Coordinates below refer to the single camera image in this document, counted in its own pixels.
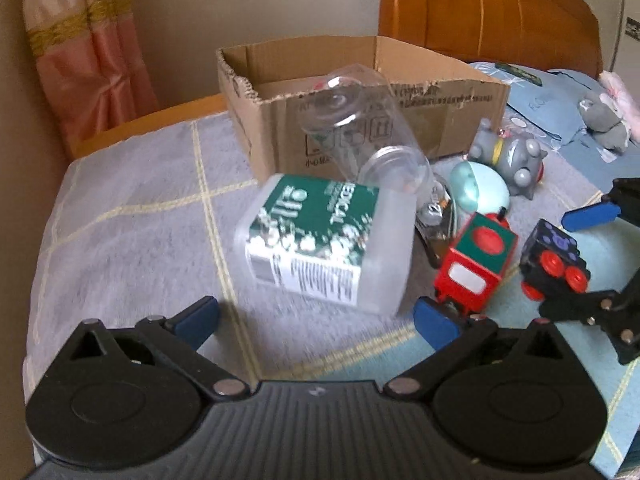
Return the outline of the grey cat figurine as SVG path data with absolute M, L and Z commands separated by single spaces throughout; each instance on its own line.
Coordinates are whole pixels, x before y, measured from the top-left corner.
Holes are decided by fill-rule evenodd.
M 548 152 L 540 143 L 519 133 L 495 133 L 483 118 L 468 151 L 468 159 L 495 170 L 511 196 L 534 198 L 535 188 L 544 175 Z

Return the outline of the wooden bed headboard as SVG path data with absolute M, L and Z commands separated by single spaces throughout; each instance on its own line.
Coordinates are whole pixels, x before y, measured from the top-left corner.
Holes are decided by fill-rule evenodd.
M 584 0 L 380 0 L 378 32 L 466 62 L 603 70 L 599 23 Z

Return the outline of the grey plush toy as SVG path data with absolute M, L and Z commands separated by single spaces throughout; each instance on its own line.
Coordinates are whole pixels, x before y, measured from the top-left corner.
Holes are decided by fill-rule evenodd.
M 578 110 L 588 132 L 602 148 L 623 154 L 630 133 L 614 100 L 604 92 L 588 91 L 579 101 Z

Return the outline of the cardboard box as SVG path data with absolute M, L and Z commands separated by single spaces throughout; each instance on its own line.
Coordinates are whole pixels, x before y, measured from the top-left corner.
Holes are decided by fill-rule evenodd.
M 216 58 L 220 91 L 259 181 L 340 176 L 297 121 L 302 97 L 334 70 L 359 64 L 383 76 L 430 159 L 466 151 L 482 119 L 498 128 L 510 91 L 456 58 L 382 36 L 280 39 L 222 48 Z

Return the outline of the mint green earbuds case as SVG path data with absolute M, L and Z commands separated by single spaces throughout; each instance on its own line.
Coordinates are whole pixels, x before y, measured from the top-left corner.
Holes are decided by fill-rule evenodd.
M 448 183 L 456 205 L 467 214 L 498 214 L 510 207 L 510 193 L 498 172 L 478 162 L 458 162 Z

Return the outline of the correction tape dispenser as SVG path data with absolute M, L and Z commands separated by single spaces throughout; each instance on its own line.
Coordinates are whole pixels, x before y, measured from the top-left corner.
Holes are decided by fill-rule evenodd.
M 439 174 L 434 175 L 431 200 L 416 213 L 416 232 L 431 267 L 439 269 L 457 233 L 457 206 L 450 187 Z

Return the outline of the pink orange curtain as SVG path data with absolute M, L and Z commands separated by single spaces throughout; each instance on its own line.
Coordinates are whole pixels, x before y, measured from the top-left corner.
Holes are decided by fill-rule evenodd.
M 23 13 L 67 151 L 158 110 L 132 0 L 23 0 Z

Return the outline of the red green toy train car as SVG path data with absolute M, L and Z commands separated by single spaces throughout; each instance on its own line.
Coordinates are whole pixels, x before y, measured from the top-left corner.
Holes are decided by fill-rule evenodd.
M 504 208 L 498 214 L 472 214 L 442 260 L 434 281 L 435 300 L 450 302 L 463 316 L 483 312 L 517 244 Z

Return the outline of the black purple toy train car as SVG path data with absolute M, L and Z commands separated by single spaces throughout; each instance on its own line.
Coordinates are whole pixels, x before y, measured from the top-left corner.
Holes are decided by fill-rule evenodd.
M 546 219 L 527 237 L 518 266 L 521 289 L 533 301 L 583 294 L 591 278 L 576 240 Z

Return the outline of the grey checked blanket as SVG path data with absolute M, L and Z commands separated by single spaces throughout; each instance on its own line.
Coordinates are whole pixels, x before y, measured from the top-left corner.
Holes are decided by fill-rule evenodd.
M 502 326 L 526 326 L 537 306 L 520 289 L 518 255 L 536 221 L 559 224 L 600 190 L 563 151 L 550 151 L 533 200 L 515 197 L 509 222 L 521 236 L 514 263 L 491 298 Z M 28 400 L 76 325 L 99 318 L 133 326 L 168 318 L 201 296 L 222 304 L 220 329 L 201 353 L 248 382 L 257 379 L 375 379 L 380 384 L 433 349 L 413 329 L 412 304 L 431 294 L 433 269 L 420 240 L 401 314 L 367 315 L 258 286 L 240 265 L 233 234 L 257 194 L 227 113 L 137 136 L 73 162 L 44 230 L 32 285 L 26 356 Z M 594 289 L 622 288 L 639 266 L 639 230 L 615 222 L 577 233 Z M 612 416 L 594 463 L 639 479 L 639 364 L 617 363 L 597 327 L 559 327 L 584 360 Z

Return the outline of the blue floral pillow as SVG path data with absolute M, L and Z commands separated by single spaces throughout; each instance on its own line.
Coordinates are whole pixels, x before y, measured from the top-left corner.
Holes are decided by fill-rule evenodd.
M 578 110 L 589 92 L 603 93 L 599 81 L 576 70 L 555 68 L 550 72 L 527 66 L 472 62 L 480 72 L 510 86 L 508 105 L 542 130 L 556 145 L 570 144 L 586 132 Z

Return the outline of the white bottle green label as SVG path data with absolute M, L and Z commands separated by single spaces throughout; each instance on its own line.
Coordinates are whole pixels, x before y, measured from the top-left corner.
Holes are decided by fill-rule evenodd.
M 410 273 L 416 196 L 274 174 L 235 228 L 255 282 L 381 316 L 398 313 Z

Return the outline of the clear plastic jar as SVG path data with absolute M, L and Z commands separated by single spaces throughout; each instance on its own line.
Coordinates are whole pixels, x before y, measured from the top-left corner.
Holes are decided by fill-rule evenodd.
M 360 64 L 329 73 L 300 98 L 297 121 L 344 177 L 424 203 L 433 174 L 388 81 Z

